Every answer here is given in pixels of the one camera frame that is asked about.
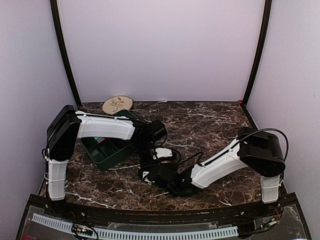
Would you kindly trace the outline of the green plastic divider tray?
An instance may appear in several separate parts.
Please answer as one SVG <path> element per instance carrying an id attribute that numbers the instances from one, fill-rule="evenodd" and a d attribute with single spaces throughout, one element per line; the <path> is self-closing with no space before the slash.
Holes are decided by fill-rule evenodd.
<path id="1" fill-rule="evenodd" d="M 127 110 L 112 116 L 77 111 L 76 116 L 81 121 L 77 138 L 100 171 L 107 171 L 132 154 L 128 141 L 135 130 L 135 117 Z M 94 137 L 105 140 L 98 144 Z"/>

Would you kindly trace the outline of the pink sock with green patches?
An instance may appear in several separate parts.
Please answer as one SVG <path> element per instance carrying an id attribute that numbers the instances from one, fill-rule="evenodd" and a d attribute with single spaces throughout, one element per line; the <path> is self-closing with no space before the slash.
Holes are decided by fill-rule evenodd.
<path id="1" fill-rule="evenodd" d="M 95 140 L 98 144 L 100 144 L 100 143 L 102 143 L 103 141 L 105 141 L 106 138 L 105 138 L 105 137 L 94 137 L 94 140 Z"/>

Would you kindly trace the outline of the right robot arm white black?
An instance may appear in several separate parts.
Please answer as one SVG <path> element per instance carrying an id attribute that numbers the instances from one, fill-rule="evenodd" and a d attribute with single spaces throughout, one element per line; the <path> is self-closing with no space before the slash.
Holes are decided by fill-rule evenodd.
<path id="1" fill-rule="evenodd" d="M 284 178 L 288 150 L 281 149 L 276 128 L 254 129 L 242 127 L 237 137 L 223 150 L 203 162 L 178 172 L 178 163 L 158 163 L 144 166 L 141 178 L 144 182 L 165 189 L 173 197 L 192 197 L 217 180 L 243 169 L 251 168 L 260 174 L 261 201 L 255 205 L 255 213 L 266 217 L 275 208 L 279 187 Z"/>

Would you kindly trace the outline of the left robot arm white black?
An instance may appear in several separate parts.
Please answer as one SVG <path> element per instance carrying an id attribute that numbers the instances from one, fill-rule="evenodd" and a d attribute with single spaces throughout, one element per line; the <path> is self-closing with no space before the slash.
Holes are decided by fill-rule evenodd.
<path id="1" fill-rule="evenodd" d="M 159 140 L 167 139 L 165 125 L 159 121 L 144 122 L 129 115 L 100 115 L 75 110 L 72 105 L 65 105 L 47 128 L 45 148 L 42 157 L 47 162 L 46 195 L 53 202 L 51 210 L 60 218 L 67 218 L 70 206 L 63 200 L 66 197 L 65 182 L 67 166 L 78 139 L 97 138 L 127 141 L 137 153 L 143 172 L 149 172 L 154 165 L 175 160 L 178 156 Z"/>

